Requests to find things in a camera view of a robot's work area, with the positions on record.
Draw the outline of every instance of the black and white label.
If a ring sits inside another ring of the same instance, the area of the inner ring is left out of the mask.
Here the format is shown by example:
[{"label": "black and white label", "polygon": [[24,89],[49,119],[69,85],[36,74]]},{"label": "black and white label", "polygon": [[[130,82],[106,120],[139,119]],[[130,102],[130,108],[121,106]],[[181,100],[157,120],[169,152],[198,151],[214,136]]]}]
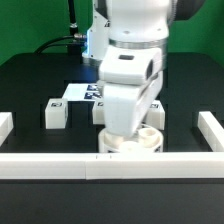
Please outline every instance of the black and white label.
[{"label": "black and white label", "polygon": [[96,84],[89,84],[87,86],[87,91],[98,91],[97,85]]},{"label": "black and white label", "polygon": [[151,104],[150,108],[158,109],[159,108],[159,104]]},{"label": "black and white label", "polygon": [[95,93],[86,92],[84,97],[85,100],[94,100],[94,99],[100,99],[100,98],[101,98],[101,95],[99,92],[95,92]]},{"label": "black and white label", "polygon": [[58,102],[58,103],[52,103],[51,107],[61,107],[62,103]]},{"label": "black and white label", "polygon": [[97,104],[97,106],[98,106],[98,107],[103,107],[103,102],[99,102],[99,103]]},{"label": "black and white label", "polygon": [[104,27],[110,27],[110,21],[108,20]]}]

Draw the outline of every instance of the green background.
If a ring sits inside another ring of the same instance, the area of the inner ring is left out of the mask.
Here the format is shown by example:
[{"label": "green background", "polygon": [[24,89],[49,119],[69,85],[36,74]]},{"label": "green background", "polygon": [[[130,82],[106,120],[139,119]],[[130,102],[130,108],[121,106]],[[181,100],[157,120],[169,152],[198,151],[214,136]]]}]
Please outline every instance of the green background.
[{"label": "green background", "polygon": [[[91,0],[75,0],[79,29],[91,25]],[[169,52],[199,52],[224,65],[224,0],[207,0],[189,21],[175,22]],[[46,41],[69,34],[67,0],[0,1],[0,64],[33,52]]]}]

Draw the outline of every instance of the black table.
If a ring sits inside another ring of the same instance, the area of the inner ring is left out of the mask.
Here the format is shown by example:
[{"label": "black table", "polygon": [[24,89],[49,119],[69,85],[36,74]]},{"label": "black table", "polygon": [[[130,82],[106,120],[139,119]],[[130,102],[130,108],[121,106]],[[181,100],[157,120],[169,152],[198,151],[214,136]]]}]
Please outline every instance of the black table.
[{"label": "black table", "polygon": [[[68,83],[97,79],[95,68],[79,62],[64,54],[21,54],[0,67],[0,111],[12,111],[15,124],[1,152],[97,151],[102,127],[92,125],[92,103],[69,103],[65,130],[44,128],[49,98],[61,97]],[[224,120],[224,70],[200,54],[170,54],[168,66],[159,97],[166,110],[165,149],[208,151],[197,114],[209,110]],[[219,224],[223,184],[223,179],[0,180],[0,222]]]},{"label": "black table", "polygon": [[[70,102],[66,129],[46,130],[44,110],[69,83],[92,83],[97,69],[66,54],[20,54],[0,67],[0,111],[15,128],[1,152],[97,152],[102,126],[92,125],[92,102]],[[224,70],[208,56],[170,54],[159,96],[166,111],[164,150],[209,151],[197,129],[199,111],[224,120]]]}]

